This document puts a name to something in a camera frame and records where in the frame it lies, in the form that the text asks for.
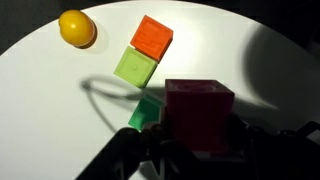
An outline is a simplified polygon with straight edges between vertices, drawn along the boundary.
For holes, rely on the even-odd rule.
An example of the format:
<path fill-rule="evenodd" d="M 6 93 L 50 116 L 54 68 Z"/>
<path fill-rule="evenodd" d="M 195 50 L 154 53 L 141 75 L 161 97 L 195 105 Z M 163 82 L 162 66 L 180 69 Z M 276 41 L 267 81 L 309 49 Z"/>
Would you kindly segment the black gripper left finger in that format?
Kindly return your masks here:
<path fill-rule="evenodd" d="M 152 132 L 122 128 L 91 160 L 76 180 L 128 180 L 140 163 L 150 159 Z"/>

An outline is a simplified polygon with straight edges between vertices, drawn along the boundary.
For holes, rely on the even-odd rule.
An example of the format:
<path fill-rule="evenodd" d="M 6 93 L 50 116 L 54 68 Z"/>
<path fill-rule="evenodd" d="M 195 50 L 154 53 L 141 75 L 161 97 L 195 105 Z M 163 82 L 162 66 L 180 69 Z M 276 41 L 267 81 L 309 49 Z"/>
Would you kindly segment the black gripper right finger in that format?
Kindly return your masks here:
<path fill-rule="evenodd" d="M 320 180 L 320 145 L 307 136 L 320 130 L 308 122 L 300 129 L 275 135 L 229 116 L 229 142 L 247 161 L 255 180 Z"/>

